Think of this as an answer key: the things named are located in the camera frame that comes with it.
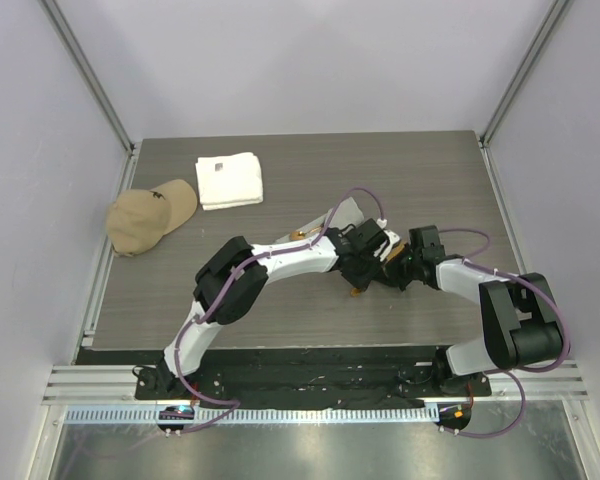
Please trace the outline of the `grey cloth napkin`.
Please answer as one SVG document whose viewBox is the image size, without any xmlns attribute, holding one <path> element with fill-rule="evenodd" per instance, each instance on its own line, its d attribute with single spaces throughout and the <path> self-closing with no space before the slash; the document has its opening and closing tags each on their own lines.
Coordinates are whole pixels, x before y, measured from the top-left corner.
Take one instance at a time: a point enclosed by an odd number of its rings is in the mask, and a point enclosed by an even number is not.
<svg viewBox="0 0 600 480">
<path fill-rule="evenodd" d="M 320 217 L 312 220 L 308 224 L 296 230 L 307 231 L 319 225 L 324 227 L 328 219 L 330 219 L 328 225 L 329 228 L 343 229 L 348 225 L 360 225 L 364 221 L 365 217 L 356 201 L 352 197 L 348 197 L 344 201 L 342 201 L 337 207 L 331 208 L 325 214 L 321 215 Z M 274 243 L 281 244 L 292 242 L 289 240 L 290 233 L 275 240 Z"/>
</svg>

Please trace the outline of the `yellow wooden knife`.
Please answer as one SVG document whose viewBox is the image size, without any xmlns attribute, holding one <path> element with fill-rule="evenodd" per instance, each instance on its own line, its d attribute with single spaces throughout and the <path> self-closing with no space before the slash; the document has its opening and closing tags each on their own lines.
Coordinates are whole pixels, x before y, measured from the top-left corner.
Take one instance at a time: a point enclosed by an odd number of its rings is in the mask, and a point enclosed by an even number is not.
<svg viewBox="0 0 600 480">
<path fill-rule="evenodd" d="M 348 278 L 353 286 L 350 294 L 353 297 L 362 294 L 373 282 L 404 291 L 411 282 L 406 273 L 406 265 L 410 259 L 410 246 L 400 242 L 383 258 L 358 260 Z"/>
</svg>

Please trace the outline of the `green handled wooden spoon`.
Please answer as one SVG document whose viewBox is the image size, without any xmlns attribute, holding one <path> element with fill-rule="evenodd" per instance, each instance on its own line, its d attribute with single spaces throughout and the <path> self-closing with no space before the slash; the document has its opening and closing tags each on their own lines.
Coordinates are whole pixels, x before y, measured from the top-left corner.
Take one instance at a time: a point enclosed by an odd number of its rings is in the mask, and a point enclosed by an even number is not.
<svg viewBox="0 0 600 480">
<path fill-rule="evenodd" d="M 313 235 L 319 234 L 322 231 L 322 229 L 323 229 L 323 227 L 321 225 L 319 225 L 319 226 L 309 229 L 307 231 L 294 230 L 289 234 L 289 240 L 290 241 L 303 240 L 303 239 L 309 238 Z"/>
</svg>

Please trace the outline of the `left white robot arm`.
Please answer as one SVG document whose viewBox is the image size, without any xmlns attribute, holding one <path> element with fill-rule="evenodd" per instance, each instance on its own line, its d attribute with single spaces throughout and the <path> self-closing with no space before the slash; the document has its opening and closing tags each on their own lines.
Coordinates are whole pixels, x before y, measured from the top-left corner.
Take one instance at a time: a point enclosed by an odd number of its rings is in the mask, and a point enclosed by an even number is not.
<svg viewBox="0 0 600 480">
<path fill-rule="evenodd" d="M 155 389 L 173 399 L 185 397 L 192 389 L 192 373 L 217 334 L 246 316 L 266 286 L 337 271 L 364 290 L 399 243 L 400 236 L 384 221 L 373 219 L 343 229 L 322 228 L 308 238 L 279 244 L 230 239 L 196 274 L 190 311 L 155 367 Z"/>
</svg>

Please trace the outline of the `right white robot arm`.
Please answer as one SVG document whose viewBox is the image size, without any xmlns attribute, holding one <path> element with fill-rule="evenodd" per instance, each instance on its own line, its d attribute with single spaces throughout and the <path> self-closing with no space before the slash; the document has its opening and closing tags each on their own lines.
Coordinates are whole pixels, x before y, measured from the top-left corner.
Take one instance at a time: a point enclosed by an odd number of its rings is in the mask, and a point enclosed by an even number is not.
<svg viewBox="0 0 600 480">
<path fill-rule="evenodd" d="M 435 226 L 410 230 L 407 242 L 383 255 L 379 274 L 380 281 L 400 290 L 418 281 L 480 307 L 482 334 L 436 352 L 435 389 L 454 395 L 490 372 L 544 373 L 560 366 L 571 342 L 546 278 L 514 275 L 448 254 L 440 234 Z"/>
</svg>

